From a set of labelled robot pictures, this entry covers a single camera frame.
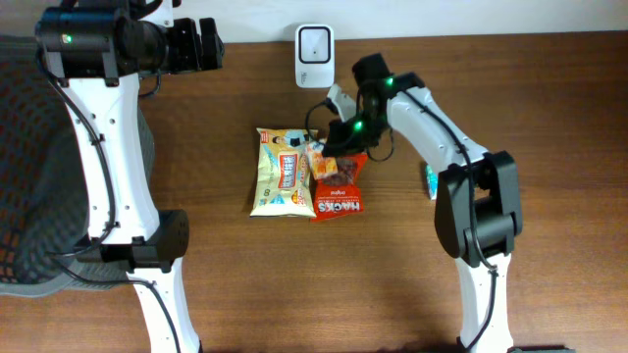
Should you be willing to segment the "orange tissue pack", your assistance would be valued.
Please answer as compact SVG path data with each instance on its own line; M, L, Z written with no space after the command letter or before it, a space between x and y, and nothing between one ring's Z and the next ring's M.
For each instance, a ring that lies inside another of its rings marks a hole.
M334 157L324 157L324 142L308 142L306 145L306 157L312 176L316 180L332 177L339 172L338 164Z

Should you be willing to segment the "red Hacks candy bag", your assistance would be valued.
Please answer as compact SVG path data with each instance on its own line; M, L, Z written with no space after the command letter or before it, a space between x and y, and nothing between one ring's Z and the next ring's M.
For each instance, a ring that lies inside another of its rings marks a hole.
M316 217L323 222L364 211L360 188L356 185L368 157L365 153L336 158L338 172L317 181L314 194Z

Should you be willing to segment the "beige snack bag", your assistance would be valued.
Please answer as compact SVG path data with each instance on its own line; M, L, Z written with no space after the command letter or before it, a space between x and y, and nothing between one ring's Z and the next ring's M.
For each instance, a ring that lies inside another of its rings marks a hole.
M259 127L257 182L251 217L304 217L315 211L305 129Z

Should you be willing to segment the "teal tissue pack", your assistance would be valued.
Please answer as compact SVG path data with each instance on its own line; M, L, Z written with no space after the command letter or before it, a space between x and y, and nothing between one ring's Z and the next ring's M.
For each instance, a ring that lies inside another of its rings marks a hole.
M428 195L432 201L436 201L437 193L438 193L438 176L430 165L427 165L425 167L425 174L426 174Z

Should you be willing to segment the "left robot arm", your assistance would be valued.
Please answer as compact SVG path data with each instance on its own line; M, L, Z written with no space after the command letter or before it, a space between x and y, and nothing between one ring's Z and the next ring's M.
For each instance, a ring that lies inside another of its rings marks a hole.
M51 260L113 265L138 296L155 352L202 348L187 309L182 210L158 210L138 127L145 76L218 70L225 48L211 18L174 16L172 1L65 1L35 28L37 63L75 125L88 197L86 234Z

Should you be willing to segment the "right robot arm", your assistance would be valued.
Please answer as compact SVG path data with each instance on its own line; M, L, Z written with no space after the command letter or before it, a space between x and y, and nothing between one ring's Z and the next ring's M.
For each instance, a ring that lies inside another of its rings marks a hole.
M402 135L437 175L435 229L458 270L465 352L509 352L506 275L523 228L517 166L464 133L415 73L394 75L381 54L352 67L355 111L331 122L326 157L368 153L382 134Z

